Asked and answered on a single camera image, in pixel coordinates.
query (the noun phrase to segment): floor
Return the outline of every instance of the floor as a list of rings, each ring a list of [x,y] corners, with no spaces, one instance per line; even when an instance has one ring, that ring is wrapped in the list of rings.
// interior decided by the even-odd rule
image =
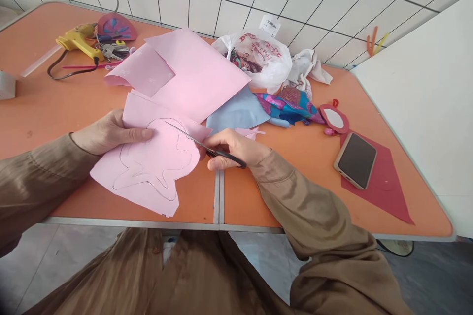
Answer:
[[[118,227],[37,224],[0,259],[0,304],[21,314],[60,286],[122,231]],[[274,291],[289,302],[291,282],[303,264],[284,235],[231,233]],[[415,243],[400,258],[384,253],[405,301],[416,314],[468,314],[473,309],[473,244]]]

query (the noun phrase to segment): sleeve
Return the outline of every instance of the sleeve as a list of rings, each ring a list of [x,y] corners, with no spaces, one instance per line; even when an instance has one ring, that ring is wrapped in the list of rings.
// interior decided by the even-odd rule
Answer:
[[[99,158],[68,134],[0,161],[0,257],[77,189]]]
[[[312,314],[411,314],[376,240],[344,203],[272,151],[251,168],[261,196],[304,265],[291,306]]]

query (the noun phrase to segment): black phone screen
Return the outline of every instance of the black phone screen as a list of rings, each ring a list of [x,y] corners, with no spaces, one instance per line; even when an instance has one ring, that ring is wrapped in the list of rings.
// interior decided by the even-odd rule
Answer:
[[[360,136],[352,134],[338,162],[338,167],[365,189],[375,158],[376,149]]]

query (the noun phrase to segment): red paper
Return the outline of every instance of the red paper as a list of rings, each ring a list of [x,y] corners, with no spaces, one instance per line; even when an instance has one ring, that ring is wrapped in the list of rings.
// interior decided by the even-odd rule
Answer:
[[[340,146],[343,145],[348,134],[352,132],[356,133],[349,130],[347,134],[340,136]],[[399,182],[399,177],[394,167],[391,150],[361,134],[358,135],[373,145],[378,151],[368,188],[365,190],[357,189],[343,176],[341,177],[341,186],[406,223],[415,225],[405,203],[401,183]]]

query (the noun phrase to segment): plastic bag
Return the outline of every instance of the plastic bag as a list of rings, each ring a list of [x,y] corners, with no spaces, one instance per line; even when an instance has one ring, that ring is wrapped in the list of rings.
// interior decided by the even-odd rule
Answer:
[[[263,30],[243,30],[220,37],[212,47],[251,77],[250,87],[279,90],[292,68],[287,46]]]

